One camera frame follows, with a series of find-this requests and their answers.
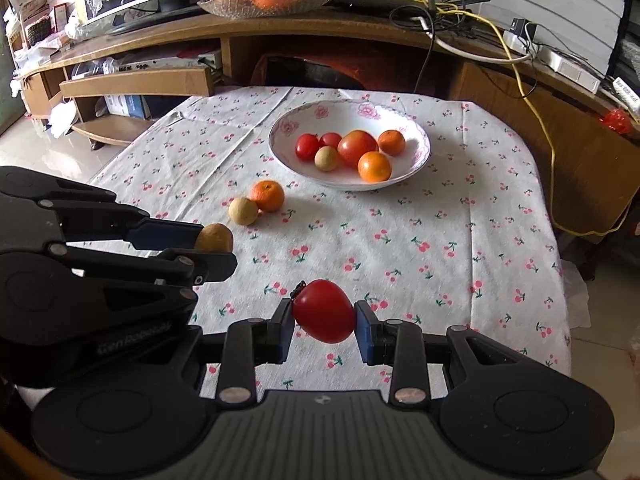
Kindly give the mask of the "orange tangerine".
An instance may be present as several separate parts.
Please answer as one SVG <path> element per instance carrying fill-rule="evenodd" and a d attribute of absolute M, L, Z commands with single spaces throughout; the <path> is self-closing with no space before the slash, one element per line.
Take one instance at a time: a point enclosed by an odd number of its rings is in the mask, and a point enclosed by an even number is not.
<path fill-rule="evenodd" d="M 276 212 L 284 203 L 285 194 L 282 186 L 273 180 L 260 180 L 250 189 L 248 198 L 263 212 Z"/>
<path fill-rule="evenodd" d="M 399 156 L 405 151 L 406 139 L 399 130 L 388 129 L 378 136 L 378 148 L 390 156 Z"/>
<path fill-rule="evenodd" d="M 357 170 L 359 177 L 368 183 L 387 181 L 393 173 L 390 160 L 381 152 L 364 153 L 358 160 Z"/>

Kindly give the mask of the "red cherry tomato with stem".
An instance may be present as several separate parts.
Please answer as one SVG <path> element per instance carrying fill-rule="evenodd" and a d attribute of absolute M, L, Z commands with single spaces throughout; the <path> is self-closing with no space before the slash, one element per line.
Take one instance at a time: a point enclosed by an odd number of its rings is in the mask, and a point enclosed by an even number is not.
<path fill-rule="evenodd" d="M 312 162 L 321 143 L 318 136 L 311 133 L 303 133 L 296 141 L 295 155 L 302 162 Z"/>

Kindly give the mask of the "tan longan lone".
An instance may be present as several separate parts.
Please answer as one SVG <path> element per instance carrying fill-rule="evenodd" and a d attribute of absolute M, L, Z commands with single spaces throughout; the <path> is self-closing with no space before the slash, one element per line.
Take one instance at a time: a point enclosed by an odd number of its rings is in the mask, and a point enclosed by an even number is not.
<path fill-rule="evenodd" d="M 314 154 L 314 166 L 322 172 L 334 171 L 340 163 L 340 155 L 333 146 L 325 145 Z"/>

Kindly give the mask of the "orange tangerine front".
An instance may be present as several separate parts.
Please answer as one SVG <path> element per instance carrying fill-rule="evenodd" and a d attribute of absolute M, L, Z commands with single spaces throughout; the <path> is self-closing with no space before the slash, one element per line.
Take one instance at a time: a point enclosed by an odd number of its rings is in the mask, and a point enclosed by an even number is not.
<path fill-rule="evenodd" d="M 381 152 L 364 153 L 358 160 L 357 170 L 359 177 L 368 183 L 387 181 L 393 173 L 390 160 Z"/>

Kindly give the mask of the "small red cherry tomato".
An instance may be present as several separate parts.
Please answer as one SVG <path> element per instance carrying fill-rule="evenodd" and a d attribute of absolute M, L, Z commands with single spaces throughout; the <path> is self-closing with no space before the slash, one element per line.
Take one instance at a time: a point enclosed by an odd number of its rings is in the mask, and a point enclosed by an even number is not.
<path fill-rule="evenodd" d="M 329 146 L 330 148 L 337 148 L 341 140 L 342 136 L 336 132 L 327 132 L 320 136 L 321 146 Z"/>

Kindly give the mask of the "large red-orange tomato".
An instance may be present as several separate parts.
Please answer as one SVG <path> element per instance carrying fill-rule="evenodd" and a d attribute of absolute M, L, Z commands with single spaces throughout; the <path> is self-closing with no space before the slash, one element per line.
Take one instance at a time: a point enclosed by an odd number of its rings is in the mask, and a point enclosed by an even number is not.
<path fill-rule="evenodd" d="M 341 160 L 350 168 L 357 168 L 358 160 L 367 152 L 376 152 L 378 142 L 367 131 L 361 129 L 352 130 L 342 137 L 337 147 L 337 153 Z"/>

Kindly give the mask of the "blue white box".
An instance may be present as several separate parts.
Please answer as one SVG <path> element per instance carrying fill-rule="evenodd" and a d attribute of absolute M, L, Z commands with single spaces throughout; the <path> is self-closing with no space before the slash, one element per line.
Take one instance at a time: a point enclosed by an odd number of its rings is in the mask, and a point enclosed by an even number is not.
<path fill-rule="evenodd" d="M 104 96 L 106 108 L 111 115 L 148 119 L 151 113 L 143 96 L 110 94 Z"/>

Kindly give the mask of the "wooden TV stand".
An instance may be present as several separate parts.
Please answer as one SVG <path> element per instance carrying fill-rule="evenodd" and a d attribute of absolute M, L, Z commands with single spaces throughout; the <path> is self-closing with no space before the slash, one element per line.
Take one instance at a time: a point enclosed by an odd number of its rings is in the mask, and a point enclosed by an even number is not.
<path fill-rule="evenodd" d="M 134 90 L 146 96 L 209 96 L 220 84 L 398 91 L 470 101 L 514 129 L 532 151 L 553 217 L 562 229 L 604 232 L 639 213 L 639 135 L 603 121 L 610 104 L 547 67 L 495 64 L 498 49 L 449 35 L 456 52 L 382 18 L 316 11 L 290 18 L 226 20 L 201 14 L 137 32 L 104 35 L 53 55 L 21 79 L 28 110 L 48 118 L 72 99 L 85 136 L 127 144 L 142 120 L 96 117 L 100 96 Z M 134 76 L 73 81 L 85 62 L 127 54 L 218 49 L 213 68 L 156 68 Z M 461 52 L 469 51 L 469 58 Z"/>

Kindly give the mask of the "white floral ceramic plate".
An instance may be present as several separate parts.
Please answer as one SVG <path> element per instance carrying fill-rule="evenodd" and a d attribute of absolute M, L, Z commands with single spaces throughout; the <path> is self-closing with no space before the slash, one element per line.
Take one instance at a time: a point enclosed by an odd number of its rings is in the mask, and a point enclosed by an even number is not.
<path fill-rule="evenodd" d="M 431 141 L 410 115 L 355 100 L 295 107 L 269 133 L 275 159 L 311 182 L 349 192 L 408 180 L 431 156 Z"/>

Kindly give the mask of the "red plastic bag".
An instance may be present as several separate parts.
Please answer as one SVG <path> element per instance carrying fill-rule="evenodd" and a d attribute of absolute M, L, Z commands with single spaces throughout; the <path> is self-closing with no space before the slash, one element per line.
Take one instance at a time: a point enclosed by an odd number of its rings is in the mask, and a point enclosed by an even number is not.
<path fill-rule="evenodd" d="M 385 58 L 331 60 L 284 54 L 264 54 L 257 62 L 252 86 L 291 86 L 346 90 L 400 91 L 416 88 L 420 70 Z"/>

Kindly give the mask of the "glass fruit bowl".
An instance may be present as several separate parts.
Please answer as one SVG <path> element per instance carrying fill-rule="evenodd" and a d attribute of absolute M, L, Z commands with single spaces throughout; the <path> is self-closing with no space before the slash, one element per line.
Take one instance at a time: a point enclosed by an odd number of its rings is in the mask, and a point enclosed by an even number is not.
<path fill-rule="evenodd" d="M 207 13 L 228 18 L 278 18 L 320 9 L 331 0 L 201 0 L 198 5 Z"/>

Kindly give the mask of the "red ornament on stand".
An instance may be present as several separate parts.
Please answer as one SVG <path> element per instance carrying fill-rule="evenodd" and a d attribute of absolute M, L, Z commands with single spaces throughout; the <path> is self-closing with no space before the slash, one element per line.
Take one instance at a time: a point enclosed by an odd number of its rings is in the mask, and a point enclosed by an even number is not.
<path fill-rule="evenodd" d="M 634 123 L 630 116 L 619 107 L 609 110 L 600 118 L 600 122 L 602 122 L 606 128 L 609 128 L 621 136 L 628 136 L 628 134 L 634 132 Z"/>

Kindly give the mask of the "white set-top box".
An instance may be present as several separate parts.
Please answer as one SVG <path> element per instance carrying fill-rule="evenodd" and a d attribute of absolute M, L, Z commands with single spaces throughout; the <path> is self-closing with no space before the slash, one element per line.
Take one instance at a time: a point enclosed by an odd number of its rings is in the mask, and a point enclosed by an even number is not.
<path fill-rule="evenodd" d="M 634 112 L 634 114 L 638 114 L 640 110 L 640 96 L 634 92 L 634 89 L 629 87 L 626 81 L 620 77 L 616 77 L 612 85 L 615 92 L 626 103 L 629 109 Z"/>

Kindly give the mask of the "black power adapter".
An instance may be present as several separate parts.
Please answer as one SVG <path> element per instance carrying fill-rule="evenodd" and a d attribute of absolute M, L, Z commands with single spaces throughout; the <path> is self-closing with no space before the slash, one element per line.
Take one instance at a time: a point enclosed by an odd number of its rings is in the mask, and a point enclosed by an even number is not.
<path fill-rule="evenodd" d="M 518 38 L 522 38 L 526 42 L 532 42 L 535 39 L 537 24 L 529 21 L 527 18 L 514 18 L 511 22 L 509 32 L 512 32 Z"/>

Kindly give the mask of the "black metal shelf rack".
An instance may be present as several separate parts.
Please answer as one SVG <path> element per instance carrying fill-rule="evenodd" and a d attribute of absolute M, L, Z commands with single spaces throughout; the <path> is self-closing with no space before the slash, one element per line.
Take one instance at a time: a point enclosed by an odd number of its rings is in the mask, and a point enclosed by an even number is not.
<path fill-rule="evenodd" d="M 639 0 L 625 0 L 608 76 L 620 77 L 634 90 L 639 89 Z"/>

